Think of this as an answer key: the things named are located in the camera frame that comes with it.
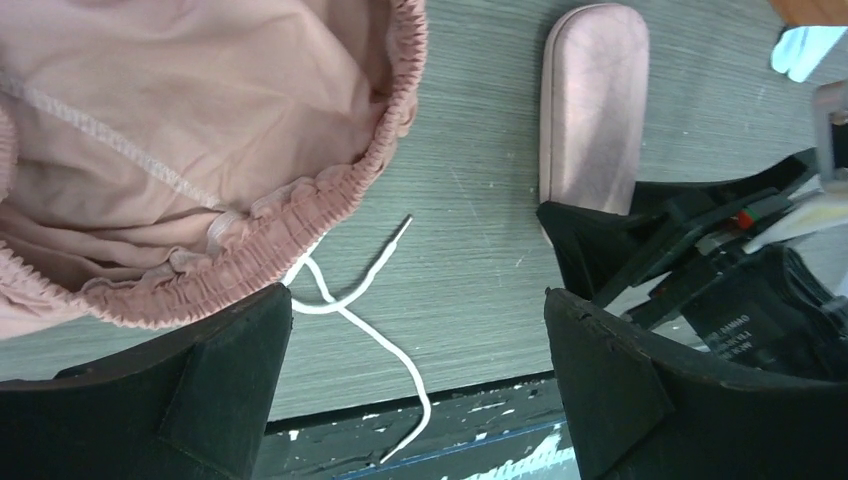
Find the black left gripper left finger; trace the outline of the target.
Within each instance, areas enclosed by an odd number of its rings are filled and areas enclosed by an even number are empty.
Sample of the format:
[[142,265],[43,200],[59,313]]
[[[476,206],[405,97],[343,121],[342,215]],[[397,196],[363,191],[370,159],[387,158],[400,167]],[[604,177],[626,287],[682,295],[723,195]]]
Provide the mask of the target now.
[[50,380],[1,385],[5,479],[247,479],[292,330],[267,287]]

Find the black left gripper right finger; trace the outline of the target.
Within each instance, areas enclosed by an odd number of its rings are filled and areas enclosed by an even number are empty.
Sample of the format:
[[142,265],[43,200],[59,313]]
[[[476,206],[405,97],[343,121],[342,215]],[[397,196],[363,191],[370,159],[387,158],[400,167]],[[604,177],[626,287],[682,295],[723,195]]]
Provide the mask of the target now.
[[847,387],[738,365],[546,293],[584,479],[843,479]]

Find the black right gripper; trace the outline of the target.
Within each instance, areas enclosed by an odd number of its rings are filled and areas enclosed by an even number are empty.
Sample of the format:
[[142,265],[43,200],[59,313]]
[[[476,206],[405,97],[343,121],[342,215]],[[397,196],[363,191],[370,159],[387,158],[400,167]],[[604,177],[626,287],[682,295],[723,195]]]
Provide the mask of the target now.
[[604,307],[653,281],[629,320],[653,330],[683,318],[714,355],[823,381],[847,377],[847,301],[790,240],[745,251],[787,218],[816,173],[812,150],[716,182],[637,183],[629,216],[547,201],[537,218],[565,289]]

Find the pink glasses case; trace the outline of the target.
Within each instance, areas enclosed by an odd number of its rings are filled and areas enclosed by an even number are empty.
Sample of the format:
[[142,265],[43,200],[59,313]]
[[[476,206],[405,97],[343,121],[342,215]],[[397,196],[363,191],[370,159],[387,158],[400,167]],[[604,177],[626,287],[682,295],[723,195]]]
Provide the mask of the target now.
[[626,215],[640,163],[650,34],[617,3],[581,6],[545,42],[539,200]]

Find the light blue cleaning cloth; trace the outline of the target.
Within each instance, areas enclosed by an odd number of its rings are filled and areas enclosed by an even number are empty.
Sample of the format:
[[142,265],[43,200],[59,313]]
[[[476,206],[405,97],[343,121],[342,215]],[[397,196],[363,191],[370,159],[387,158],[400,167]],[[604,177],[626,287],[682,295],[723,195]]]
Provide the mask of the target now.
[[787,27],[773,47],[770,66],[789,80],[803,83],[846,32],[846,26]]

